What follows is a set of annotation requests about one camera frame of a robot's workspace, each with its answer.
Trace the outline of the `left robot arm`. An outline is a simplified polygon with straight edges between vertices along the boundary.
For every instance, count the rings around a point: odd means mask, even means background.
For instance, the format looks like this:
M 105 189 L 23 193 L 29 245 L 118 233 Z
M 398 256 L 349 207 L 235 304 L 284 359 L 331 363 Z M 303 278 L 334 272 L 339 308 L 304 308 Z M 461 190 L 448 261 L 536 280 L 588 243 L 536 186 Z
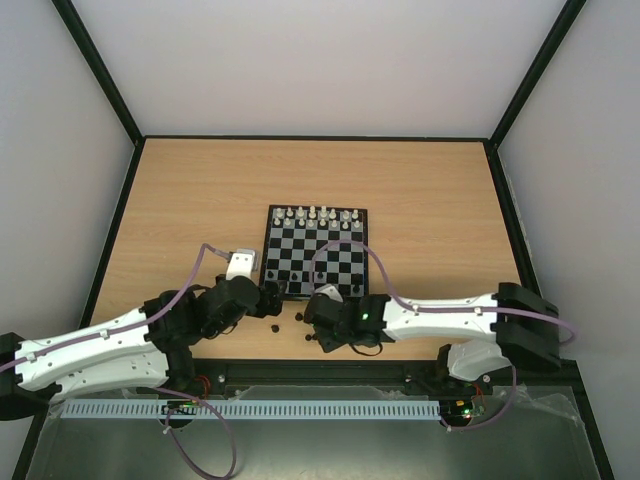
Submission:
M 1 418 L 33 416 L 52 403 L 125 388 L 188 390 L 192 346 L 235 328 L 245 316 L 282 311 L 286 283 L 218 276 L 212 287 L 169 290 L 103 324 L 26 340 L 1 337 Z

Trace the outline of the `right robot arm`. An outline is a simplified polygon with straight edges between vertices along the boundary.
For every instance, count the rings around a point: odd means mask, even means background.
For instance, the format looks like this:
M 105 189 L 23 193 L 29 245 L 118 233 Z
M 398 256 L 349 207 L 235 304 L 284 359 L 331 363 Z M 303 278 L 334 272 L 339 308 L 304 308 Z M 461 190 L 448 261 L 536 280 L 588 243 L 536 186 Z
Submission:
M 495 370 L 554 373 L 561 366 L 559 312 L 555 305 L 514 283 L 497 292 L 449 300 L 415 300 L 388 294 L 342 298 L 332 286 L 318 289 L 303 314 L 322 350 L 344 345 L 379 348 L 427 337 L 458 339 L 440 349 L 436 379 L 455 392 Z

